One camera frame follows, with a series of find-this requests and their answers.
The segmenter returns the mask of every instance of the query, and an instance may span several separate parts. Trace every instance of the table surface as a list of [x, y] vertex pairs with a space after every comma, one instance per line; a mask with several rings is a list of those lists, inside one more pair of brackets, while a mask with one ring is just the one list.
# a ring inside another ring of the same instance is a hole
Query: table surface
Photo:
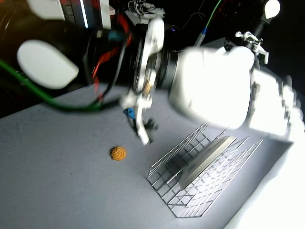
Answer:
[[[126, 92], [115, 87], [110, 97]], [[81, 104], [94, 96], [82, 88], [58, 100]], [[265, 139], [210, 210], [177, 219], [146, 179], [150, 166], [201, 123], [180, 116], [167, 92], [157, 91], [145, 112], [159, 129], [143, 146], [120, 107], [102, 113], [63, 113], [39, 104], [0, 119], [0, 228], [170, 229], [223, 228], [289, 144]], [[215, 138], [222, 130], [209, 127]], [[262, 137], [247, 129], [238, 138]], [[110, 149], [127, 157], [113, 161]]]

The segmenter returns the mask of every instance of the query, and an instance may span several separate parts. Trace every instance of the dish rack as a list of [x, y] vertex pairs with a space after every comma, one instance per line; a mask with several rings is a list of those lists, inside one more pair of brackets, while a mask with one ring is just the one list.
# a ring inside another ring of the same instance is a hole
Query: dish rack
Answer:
[[207, 127], [205, 123], [197, 128], [154, 163], [148, 174], [152, 187], [178, 218], [203, 216], [263, 141], [261, 139], [246, 150], [241, 150], [249, 137], [236, 139], [192, 183], [181, 190], [179, 179], [183, 170], [212, 142], [204, 135]]

